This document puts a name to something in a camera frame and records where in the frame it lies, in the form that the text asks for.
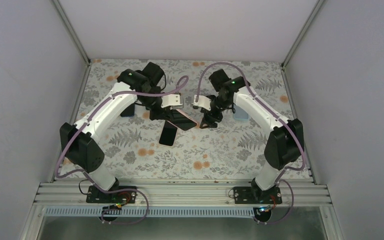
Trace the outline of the phone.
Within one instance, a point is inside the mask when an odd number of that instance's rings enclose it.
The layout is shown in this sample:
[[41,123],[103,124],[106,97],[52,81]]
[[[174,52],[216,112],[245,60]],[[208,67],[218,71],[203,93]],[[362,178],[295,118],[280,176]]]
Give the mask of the phone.
[[175,144],[178,128],[168,121],[164,122],[158,143],[163,146],[173,147]]
[[191,130],[198,125],[195,120],[179,109],[172,109],[171,115],[169,122],[182,131]]

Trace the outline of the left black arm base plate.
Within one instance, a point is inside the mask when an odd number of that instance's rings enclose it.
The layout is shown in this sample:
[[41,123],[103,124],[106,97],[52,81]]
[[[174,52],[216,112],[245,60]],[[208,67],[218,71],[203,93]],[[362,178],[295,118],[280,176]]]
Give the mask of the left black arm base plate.
[[90,186],[88,188],[86,202],[89,204],[134,204],[136,200],[136,186],[119,186],[116,190],[122,190],[116,193],[104,193],[98,190],[95,186]]

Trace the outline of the light blue phone case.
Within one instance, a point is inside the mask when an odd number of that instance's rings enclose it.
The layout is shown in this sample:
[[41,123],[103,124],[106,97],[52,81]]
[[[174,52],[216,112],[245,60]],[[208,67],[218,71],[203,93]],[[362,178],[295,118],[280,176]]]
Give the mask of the light blue phone case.
[[233,107],[234,113],[233,113],[233,118],[237,121],[248,121],[249,120],[249,115],[248,113],[240,108],[239,106],[235,105]]

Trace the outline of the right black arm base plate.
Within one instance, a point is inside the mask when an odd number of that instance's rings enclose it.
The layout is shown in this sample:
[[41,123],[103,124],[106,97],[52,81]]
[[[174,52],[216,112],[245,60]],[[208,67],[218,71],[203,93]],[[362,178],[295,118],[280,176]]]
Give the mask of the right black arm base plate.
[[236,186],[232,188],[235,204],[282,204],[280,188],[273,186],[268,190],[260,190],[258,187]]

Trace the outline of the black smartphone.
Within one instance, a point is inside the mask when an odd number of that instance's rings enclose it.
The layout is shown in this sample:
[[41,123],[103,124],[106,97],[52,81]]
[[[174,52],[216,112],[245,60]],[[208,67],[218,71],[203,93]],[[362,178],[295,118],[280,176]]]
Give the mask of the black smartphone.
[[135,115],[135,109],[136,109],[136,105],[133,103],[131,105],[129,105],[126,109],[124,109],[121,113],[120,113],[120,116],[121,117],[133,117]]

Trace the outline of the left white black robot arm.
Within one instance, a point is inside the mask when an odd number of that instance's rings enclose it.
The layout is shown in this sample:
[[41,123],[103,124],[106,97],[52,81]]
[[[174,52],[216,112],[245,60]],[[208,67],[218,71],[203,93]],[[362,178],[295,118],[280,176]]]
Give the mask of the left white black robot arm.
[[65,178],[80,172],[99,190],[99,196],[111,203],[119,197],[117,178],[104,166],[104,152],[98,142],[114,120],[129,106],[140,100],[146,107],[161,107],[167,96],[158,86],[165,76],[163,69],[149,62],[142,70],[121,72],[108,94],[83,118],[59,130],[61,154],[54,176]]

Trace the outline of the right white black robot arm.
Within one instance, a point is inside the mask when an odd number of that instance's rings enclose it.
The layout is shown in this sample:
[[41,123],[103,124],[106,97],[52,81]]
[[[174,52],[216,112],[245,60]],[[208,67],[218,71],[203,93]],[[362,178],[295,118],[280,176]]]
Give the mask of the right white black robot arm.
[[268,135],[263,152],[266,163],[252,180],[251,198],[258,204],[270,197],[270,188],[279,182],[293,162],[304,156],[304,127],[295,118],[289,119],[269,106],[251,87],[244,74],[236,78],[227,76],[223,69],[209,77],[217,95],[204,96],[198,90],[192,106],[203,113],[200,128],[217,128],[222,112],[231,106],[243,109]]

